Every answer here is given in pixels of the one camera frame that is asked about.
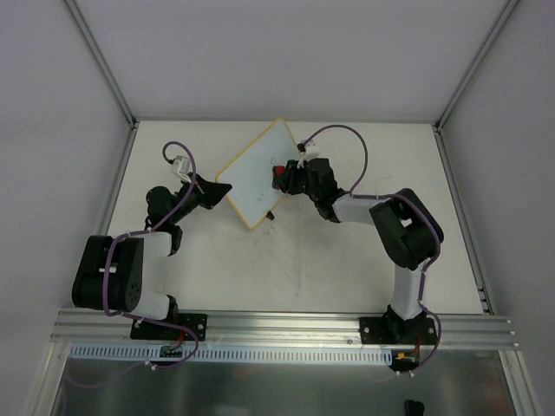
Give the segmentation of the yellow framed whiteboard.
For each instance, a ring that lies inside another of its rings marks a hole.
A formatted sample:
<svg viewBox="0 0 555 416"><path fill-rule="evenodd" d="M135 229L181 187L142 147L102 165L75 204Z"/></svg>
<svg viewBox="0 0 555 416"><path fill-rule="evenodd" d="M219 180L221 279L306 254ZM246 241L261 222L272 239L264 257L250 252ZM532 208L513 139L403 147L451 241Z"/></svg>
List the yellow framed whiteboard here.
<svg viewBox="0 0 555 416"><path fill-rule="evenodd" d="M277 119L216 175L217 183L232 186L226 198L247 229L255 229L282 198L272 187L273 168L292 159L300 159L297 143L285 120Z"/></svg>

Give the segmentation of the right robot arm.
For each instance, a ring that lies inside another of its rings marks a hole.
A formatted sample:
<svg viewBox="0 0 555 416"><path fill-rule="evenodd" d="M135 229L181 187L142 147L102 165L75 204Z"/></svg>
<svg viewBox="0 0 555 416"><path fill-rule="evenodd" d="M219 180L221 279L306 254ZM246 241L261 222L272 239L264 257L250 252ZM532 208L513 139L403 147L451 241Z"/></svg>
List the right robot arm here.
<svg viewBox="0 0 555 416"><path fill-rule="evenodd" d="M307 196L331 223L373 225L395 265L394 294L373 332L381 341L404 343L427 319L422 306L427 269L439 257L444 234L410 188L384 195L354 195L339 187L327 159L290 160L272 168L272 187Z"/></svg>

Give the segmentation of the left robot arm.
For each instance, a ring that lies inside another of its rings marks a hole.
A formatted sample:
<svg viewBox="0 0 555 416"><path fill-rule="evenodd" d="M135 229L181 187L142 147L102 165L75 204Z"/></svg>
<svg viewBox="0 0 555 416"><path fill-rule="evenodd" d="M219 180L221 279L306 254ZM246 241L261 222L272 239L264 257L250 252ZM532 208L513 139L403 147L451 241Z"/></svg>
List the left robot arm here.
<svg viewBox="0 0 555 416"><path fill-rule="evenodd" d="M148 191L142 231L88 238L71 293L77 308L151 320L151 328L163 338L179 333L175 298L143 287L146 263L175 255L183 238L179 222L199 207L213 209L232 189L193 173L181 184L177 192L165 186Z"/></svg>

